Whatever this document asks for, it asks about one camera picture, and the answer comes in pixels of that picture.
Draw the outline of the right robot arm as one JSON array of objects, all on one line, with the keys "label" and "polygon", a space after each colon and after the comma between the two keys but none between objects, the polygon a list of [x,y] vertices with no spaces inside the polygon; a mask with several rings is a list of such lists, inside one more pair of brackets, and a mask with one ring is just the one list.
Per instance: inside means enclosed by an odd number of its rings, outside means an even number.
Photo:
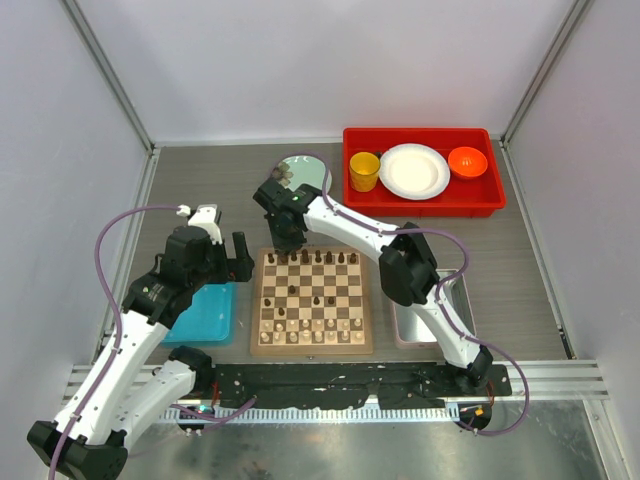
[{"label": "right robot arm", "polygon": [[375,221],[303,184],[296,190],[269,178],[253,195],[265,211],[274,249],[291,253],[306,244],[307,232],[353,247],[376,262],[383,293],[413,312],[427,326],[446,363],[457,391],[472,395],[488,383],[493,356],[460,319],[444,293],[445,282],[424,230]]}]

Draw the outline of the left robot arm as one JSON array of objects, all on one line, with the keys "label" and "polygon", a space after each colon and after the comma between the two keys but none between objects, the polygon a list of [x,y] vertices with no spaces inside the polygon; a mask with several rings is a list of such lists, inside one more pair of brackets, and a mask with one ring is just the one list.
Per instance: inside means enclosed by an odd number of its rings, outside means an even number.
[{"label": "left robot arm", "polygon": [[129,389],[202,287],[251,279],[245,236],[235,232],[232,238],[236,255],[230,258],[209,230],[178,227],[153,268],[131,283],[116,309],[113,335],[75,396],[54,420],[35,422],[27,434],[51,477],[117,478],[134,443],[161,413],[186,395],[200,399],[211,391],[211,357],[188,346],[173,349],[157,376],[135,393]]}]

